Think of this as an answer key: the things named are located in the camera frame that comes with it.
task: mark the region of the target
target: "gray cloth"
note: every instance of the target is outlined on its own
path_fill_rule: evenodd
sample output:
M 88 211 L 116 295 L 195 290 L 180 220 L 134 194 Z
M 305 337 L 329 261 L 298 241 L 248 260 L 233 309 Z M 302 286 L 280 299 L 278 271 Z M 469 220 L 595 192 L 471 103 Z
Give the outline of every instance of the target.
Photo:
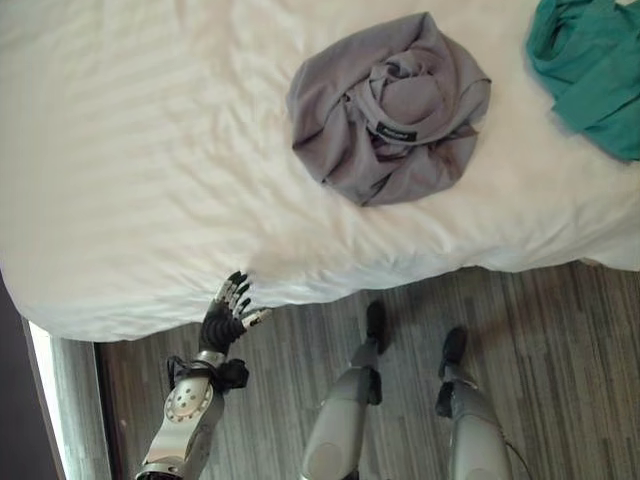
M 490 81 L 431 15 L 355 33 L 311 57 L 287 95 L 293 150 L 359 205 L 451 187 L 476 144 Z

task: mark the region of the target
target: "wooden floor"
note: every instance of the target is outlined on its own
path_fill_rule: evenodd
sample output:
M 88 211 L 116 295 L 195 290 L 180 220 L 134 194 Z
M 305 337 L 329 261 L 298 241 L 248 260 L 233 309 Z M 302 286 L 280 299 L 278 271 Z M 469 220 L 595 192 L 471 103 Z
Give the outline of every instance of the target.
M 469 371 L 536 479 L 640 479 L 640 275 L 575 264 L 515 275 L 469 269 L 278 309 L 232 347 L 251 378 L 227 397 L 203 480 L 299 478 L 318 406 L 374 298 L 387 305 L 394 336 L 380 364 L 384 401 L 369 411 L 363 480 L 446 478 L 450 424 L 433 405 L 441 344 L 457 324 L 470 328 Z M 194 353 L 197 333 L 192 325 L 101 347 L 119 478 L 132 478 L 159 426 L 165 357 Z

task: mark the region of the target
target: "cable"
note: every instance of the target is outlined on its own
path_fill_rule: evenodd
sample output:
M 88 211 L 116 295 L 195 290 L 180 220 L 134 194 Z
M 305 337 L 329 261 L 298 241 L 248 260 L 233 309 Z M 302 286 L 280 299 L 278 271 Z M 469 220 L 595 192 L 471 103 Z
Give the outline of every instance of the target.
M 527 465 L 527 462 L 525 462 L 524 457 L 520 454 L 518 449 L 516 447 L 514 447 L 513 444 L 511 442 L 509 442 L 508 440 L 505 440 L 504 443 L 507 445 L 507 447 L 509 447 L 511 449 L 511 451 L 513 453 L 516 454 L 518 459 L 520 459 L 520 462 L 522 463 L 522 466 L 524 467 L 524 470 L 527 472 L 527 477 L 529 477 L 529 480 L 533 480 L 533 475 L 531 474 L 531 470 L 529 470 L 529 466 Z

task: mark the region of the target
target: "white bedsheet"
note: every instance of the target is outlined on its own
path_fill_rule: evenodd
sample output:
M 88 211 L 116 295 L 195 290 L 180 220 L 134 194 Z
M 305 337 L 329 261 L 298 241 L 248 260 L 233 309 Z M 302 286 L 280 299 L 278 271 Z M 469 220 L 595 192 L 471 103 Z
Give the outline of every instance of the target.
M 535 5 L 1 2 L 0 254 L 17 307 L 108 341 L 200 320 L 238 268 L 267 305 L 467 265 L 640 269 L 640 164 L 549 113 L 523 55 Z M 292 154 L 284 95 L 309 55 L 425 10 L 494 82 L 478 147 L 451 190 L 358 208 Z

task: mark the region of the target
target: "teal shirt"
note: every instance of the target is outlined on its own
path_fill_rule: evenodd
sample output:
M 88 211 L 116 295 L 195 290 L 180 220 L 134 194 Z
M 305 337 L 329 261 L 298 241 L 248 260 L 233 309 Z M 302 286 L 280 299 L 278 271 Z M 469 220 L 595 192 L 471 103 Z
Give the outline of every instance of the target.
M 542 0 L 527 53 L 570 128 L 640 160 L 640 0 Z

